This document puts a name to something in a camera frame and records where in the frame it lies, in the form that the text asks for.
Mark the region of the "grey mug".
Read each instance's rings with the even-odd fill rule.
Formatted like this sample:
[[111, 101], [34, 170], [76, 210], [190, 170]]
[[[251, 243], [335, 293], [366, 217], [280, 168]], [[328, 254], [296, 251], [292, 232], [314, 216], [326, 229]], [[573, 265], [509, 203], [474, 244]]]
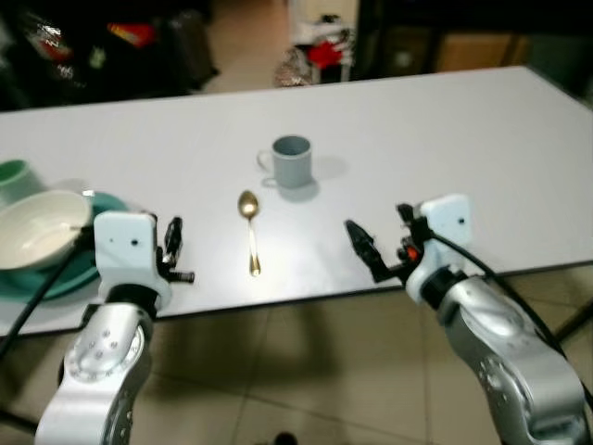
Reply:
[[312, 174], [312, 144], [299, 135], [284, 135], [270, 148], [256, 154], [256, 164], [270, 174], [264, 186], [279, 189], [300, 189], [314, 182]]

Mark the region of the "white bowl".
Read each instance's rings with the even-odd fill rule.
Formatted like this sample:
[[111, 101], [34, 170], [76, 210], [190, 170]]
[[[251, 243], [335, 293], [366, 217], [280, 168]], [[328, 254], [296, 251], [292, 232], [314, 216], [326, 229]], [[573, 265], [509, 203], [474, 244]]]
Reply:
[[92, 220], [92, 200], [76, 192], [39, 192], [0, 210], [0, 271], [59, 262]]

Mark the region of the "black table leg frame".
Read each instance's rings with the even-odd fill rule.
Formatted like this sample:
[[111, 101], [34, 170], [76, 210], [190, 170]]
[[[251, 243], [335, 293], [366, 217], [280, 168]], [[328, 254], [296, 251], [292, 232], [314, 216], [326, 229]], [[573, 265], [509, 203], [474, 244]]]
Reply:
[[576, 334], [576, 331], [579, 331], [581, 327], [584, 326], [585, 323], [588, 323], [592, 318], [593, 300], [589, 300], [554, 332], [556, 343], [560, 345], [563, 342], [566, 342], [567, 339]]

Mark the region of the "light green cup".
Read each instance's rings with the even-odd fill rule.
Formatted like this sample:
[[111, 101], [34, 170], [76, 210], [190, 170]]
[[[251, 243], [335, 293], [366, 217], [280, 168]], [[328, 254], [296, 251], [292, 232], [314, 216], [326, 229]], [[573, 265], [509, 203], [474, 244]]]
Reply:
[[0, 162], [0, 210], [43, 191], [46, 191], [46, 186], [27, 160]]

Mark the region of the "black bag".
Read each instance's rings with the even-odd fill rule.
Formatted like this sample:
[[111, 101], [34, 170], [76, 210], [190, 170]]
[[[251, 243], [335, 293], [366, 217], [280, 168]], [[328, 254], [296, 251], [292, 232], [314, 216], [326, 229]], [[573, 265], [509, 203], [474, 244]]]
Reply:
[[166, 26], [167, 43], [181, 84], [190, 90], [202, 90], [219, 76], [202, 14], [186, 9], [170, 17]]

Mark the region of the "brown cardboard box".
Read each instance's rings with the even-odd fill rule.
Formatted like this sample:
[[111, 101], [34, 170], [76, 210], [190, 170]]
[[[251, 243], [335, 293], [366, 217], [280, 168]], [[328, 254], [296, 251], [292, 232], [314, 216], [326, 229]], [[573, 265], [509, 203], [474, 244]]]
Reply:
[[448, 32], [442, 38], [435, 72], [480, 70], [522, 65], [528, 59], [528, 35], [509, 32]]

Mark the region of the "red white patterned bag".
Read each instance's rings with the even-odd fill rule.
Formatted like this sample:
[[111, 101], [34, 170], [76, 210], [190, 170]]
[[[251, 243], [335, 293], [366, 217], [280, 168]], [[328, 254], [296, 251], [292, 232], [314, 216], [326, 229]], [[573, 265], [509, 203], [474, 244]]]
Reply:
[[278, 88], [310, 86], [323, 82], [327, 71], [338, 71], [331, 83], [346, 82], [353, 64], [356, 31], [338, 14], [322, 14], [312, 22], [294, 25], [293, 45], [285, 51], [283, 62], [272, 73]]

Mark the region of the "gold spoon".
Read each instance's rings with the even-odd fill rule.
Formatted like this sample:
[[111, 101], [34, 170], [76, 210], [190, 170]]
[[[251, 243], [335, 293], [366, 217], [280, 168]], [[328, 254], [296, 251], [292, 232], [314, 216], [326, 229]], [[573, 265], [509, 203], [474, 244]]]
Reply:
[[258, 197], [250, 190], [242, 191], [237, 203], [238, 212], [248, 224], [248, 249], [249, 249], [249, 271], [254, 276], [261, 274], [261, 263], [259, 263], [258, 242], [256, 242], [256, 233], [254, 219], [259, 213]]

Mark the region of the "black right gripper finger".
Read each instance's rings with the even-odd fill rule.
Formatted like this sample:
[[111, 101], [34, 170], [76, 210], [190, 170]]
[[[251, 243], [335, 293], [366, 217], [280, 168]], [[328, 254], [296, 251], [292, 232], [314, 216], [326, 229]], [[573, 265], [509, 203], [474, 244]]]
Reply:
[[357, 258], [364, 263], [364, 266], [368, 268], [374, 283], [388, 280], [389, 268], [386, 267], [380, 250], [374, 245], [372, 235], [352, 220], [344, 220], [344, 226], [347, 229], [347, 236], [350, 238], [353, 251], [355, 251]]

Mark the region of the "red packet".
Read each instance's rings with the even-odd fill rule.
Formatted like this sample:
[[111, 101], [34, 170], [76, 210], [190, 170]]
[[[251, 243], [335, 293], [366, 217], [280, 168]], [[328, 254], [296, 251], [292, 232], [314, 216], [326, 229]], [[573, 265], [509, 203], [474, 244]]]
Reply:
[[115, 37], [135, 48], [144, 48], [158, 40], [157, 29], [152, 24], [107, 24], [106, 27]]

